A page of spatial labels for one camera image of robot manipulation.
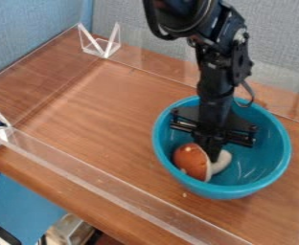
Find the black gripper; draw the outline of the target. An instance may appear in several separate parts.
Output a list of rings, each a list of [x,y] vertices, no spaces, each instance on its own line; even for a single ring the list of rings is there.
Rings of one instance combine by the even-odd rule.
[[[233,110],[229,110],[225,125],[216,126],[198,120],[198,106],[176,106],[169,110],[169,128],[186,132],[194,143],[216,162],[222,146],[234,144],[252,147],[256,125],[244,120]]]

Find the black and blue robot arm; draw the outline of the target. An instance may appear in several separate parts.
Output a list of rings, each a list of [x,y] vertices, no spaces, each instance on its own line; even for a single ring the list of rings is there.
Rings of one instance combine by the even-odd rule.
[[[256,126],[230,108],[234,87],[246,85],[253,67],[245,20],[225,0],[141,3],[153,36],[166,41],[184,38],[194,48],[198,105],[173,109],[170,126],[192,134],[209,160],[216,161],[224,144],[253,144]]]

